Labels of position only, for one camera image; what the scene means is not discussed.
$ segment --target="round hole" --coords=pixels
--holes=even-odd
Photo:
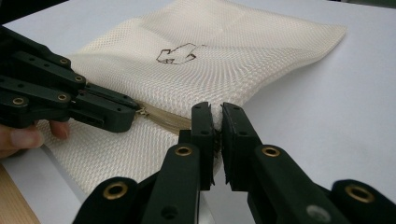
[[[82,77],[75,77],[76,81],[82,81]]]
[[[332,221],[332,217],[328,211],[314,204],[308,205],[306,207],[306,213],[319,223],[329,223]]]
[[[67,99],[67,96],[66,96],[66,95],[64,95],[64,94],[58,95],[58,100],[63,101],[63,100],[65,100],[65,99]]]
[[[192,149],[189,147],[178,147],[175,152],[178,156],[189,156],[192,153]]]
[[[178,215],[177,208],[172,205],[165,206],[165,208],[163,208],[163,210],[161,211],[161,215],[166,220],[175,219]]]
[[[122,181],[111,183],[103,191],[103,196],[108,200],[118,199],[126,194],[128,186]]]
[[[23,104],[23,102],[24,102],[24,100],[23,100],[22,98],[15,98],[15,99],[12,101],[12,103],[13,103],[14,105],[21,105],[21,104]]]
[[[61,59],[59,62],[60,63],[68,63],[67,59]]]
[[[280,151],[273,147],[265,147],[262,149],[262,153],[269,157],[277,157],[280,155]]]
[[[375,199],[374,195],[370,191],[356,185],[346,186],[346,193],[361,203],[372,203]]]

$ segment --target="mesh bag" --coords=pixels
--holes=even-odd
[[[186,119],[193,105],[208,101],[219,128],[223,102],[243,105],[262,86],[324,57],[345,32],[228,1],[176,0],[123,22],[69,58],[90,82]],[[177,142],[144,118],[127,133],[71,121],[66,141],[41,126],[46,145],[87,193],[115,175],[143,180]]]

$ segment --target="white table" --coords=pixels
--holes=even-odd
[[[352,178],[396,202],[396,10],[325,0],[233,0],[323,23],[346,37],[318,63],[263,88],[244,108],[264,143],[286,149],[329,189]],[[7,27],[67,55],[118,23],[166,1],[71,0]],[[70,223],[85,195],[46,150],[2,161],[42,223]],[[223,172],[206,200],[217,223],[253,223],[246,193],[231,192]]]

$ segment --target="human hand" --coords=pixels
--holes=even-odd
[[[52,134],[59,139],[69,136],[69,124],[51,120],[49,122]],[[0,158],[7,157],[19,149],[41,147],[44,135],[35,125],[25,129],[10,128],[0,124]]]

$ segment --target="wooden surface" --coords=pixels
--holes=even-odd
[[[17,186],[0,164],[0,224],[40,223]]]

